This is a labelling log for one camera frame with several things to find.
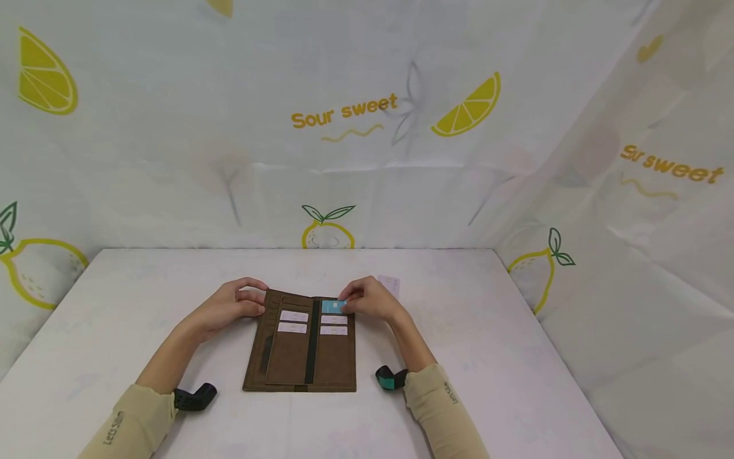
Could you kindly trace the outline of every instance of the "hand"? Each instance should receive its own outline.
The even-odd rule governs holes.
[[[253,278],[226,282],[181,321],[181,326],[193,333],[200,342],[205,342],[218,335],[235,319],[261,315],[265,312],[265,295],[254,290],[242,290],[245,287],[268,289],[264,282]]]
[[[350,282],[339,294],[339,300],[346,300],[342,308],[345,314],[357,312],[378,317],[388,324],[407,315],[403,305],[373,276]]]

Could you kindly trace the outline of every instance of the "blue card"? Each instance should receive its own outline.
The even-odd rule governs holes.
[[[346,301],[334,301],[334,300],[323,300],[321,302],[321,313],[322,314],[342,314],[341,306],[344,306]]]

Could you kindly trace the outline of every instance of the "brown wallet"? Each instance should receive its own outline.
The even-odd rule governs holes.
[[[334,301],[268,290],[242,390],[357,391],[355,317]]]

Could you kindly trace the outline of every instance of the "left hand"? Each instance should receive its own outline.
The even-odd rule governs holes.
[[[205,342],[221,333],[235,319],[261,315],[265,312],[265,295],[255,290],[242,290],[245,287],[260,290],[269,288],[263,281],[253,278],[225,282],[186,316],[181,325],[198,337],[200,342]]]

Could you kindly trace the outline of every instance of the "beige sleeve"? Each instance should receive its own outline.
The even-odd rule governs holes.
[[[173,425],[173,394],[133,384],[79,459],[149,459]]]
[[[426,432],[435,459],[488,458],[482,437],[441,365],[408,373],[405,398]]]

